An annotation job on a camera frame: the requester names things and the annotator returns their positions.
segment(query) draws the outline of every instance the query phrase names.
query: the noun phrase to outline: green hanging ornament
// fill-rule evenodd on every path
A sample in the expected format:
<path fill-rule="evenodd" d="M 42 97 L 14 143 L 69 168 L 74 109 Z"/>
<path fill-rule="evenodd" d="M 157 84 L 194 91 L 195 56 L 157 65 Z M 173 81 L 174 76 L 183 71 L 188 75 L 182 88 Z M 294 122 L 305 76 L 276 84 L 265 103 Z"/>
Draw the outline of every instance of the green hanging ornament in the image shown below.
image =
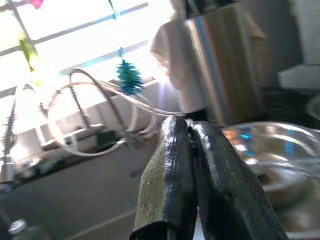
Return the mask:
<path fill-rule="evenodd" d="M 122 64 L 117 67 L 118 85 L 126 95 L 137 95 L 144 89 L 141 73 L 134 65 L 122 60 Z"/>

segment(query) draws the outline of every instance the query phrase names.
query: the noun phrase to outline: window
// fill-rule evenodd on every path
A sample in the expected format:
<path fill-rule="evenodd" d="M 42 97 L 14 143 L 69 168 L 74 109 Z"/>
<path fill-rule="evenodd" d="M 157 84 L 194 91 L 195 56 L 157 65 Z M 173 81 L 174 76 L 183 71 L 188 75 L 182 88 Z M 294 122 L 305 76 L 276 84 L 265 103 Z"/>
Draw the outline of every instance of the window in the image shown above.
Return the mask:
<path fill-rule="evenodd" d="M 35 77 L 18 46 L 21 32 L 30 38 L 46 66 L 49 74 L 42 75 L 42 82 L 49 86 L 43 90 L 48 93 L 66 83 L 64 75 L 72 67 L 84 68 L 105 81 L 115 79 L 121 48 L 125 59 L 136 64 L 143 77 L 151 77 L 150 66 L 155 60 L 149 54 L 148 42 L 169 20 L 169 1 L 113 3 L 118 17 L 108 0 L 44 0 L 40 9 L 28 0 L 0 0 L 0 111 L 9 112 L 11 88 Z M 18 116 L 33 114 L 33 101 L 32 97 L 23 100 L 28 106 L 19 109 Z"/>

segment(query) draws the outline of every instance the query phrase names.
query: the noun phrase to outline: bottle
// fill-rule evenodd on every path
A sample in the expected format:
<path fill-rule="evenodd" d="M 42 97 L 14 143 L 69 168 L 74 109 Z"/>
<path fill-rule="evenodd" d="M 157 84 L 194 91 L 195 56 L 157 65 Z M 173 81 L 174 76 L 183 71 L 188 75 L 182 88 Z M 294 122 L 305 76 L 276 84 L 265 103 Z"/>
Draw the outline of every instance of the bottle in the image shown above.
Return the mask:
<path fill-rule="evenodd" d="M 27 227 L 27 223 L 23 219 L 11 223 L 8 231 L 13 237 L 12 240 L 50 240 L 41 226 Z"/>

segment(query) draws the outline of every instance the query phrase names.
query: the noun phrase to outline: pink object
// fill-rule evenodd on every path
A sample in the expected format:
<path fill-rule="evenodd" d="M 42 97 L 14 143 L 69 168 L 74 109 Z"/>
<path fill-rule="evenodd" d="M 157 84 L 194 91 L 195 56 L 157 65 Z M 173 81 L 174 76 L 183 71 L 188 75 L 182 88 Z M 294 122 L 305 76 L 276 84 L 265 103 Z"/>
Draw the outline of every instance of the pink object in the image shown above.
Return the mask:
<path fill-rule="evenodd" d="M 44 3 L 44 0 L 28 0 L 28 3 L 33 5 L 35 9 L 39 9 Z"/>

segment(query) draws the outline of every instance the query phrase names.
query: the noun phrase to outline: person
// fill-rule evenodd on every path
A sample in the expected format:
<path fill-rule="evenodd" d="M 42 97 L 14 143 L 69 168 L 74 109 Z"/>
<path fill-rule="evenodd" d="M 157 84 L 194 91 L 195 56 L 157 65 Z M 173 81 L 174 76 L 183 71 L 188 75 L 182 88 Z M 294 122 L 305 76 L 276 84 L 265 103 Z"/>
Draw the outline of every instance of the person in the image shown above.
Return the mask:
<path fill-rule="evenodd" d="M 180 93 L 180 107 L 186 118 L 207 121 L 206 104 L 199 83 L 191 38 L 183 18 L 179 16 L 180 2 L 171 0 L 175 12 L 171 21 L 158 29 L 150 52 L 160 65 L 167 68 L 172 85 Z"/>

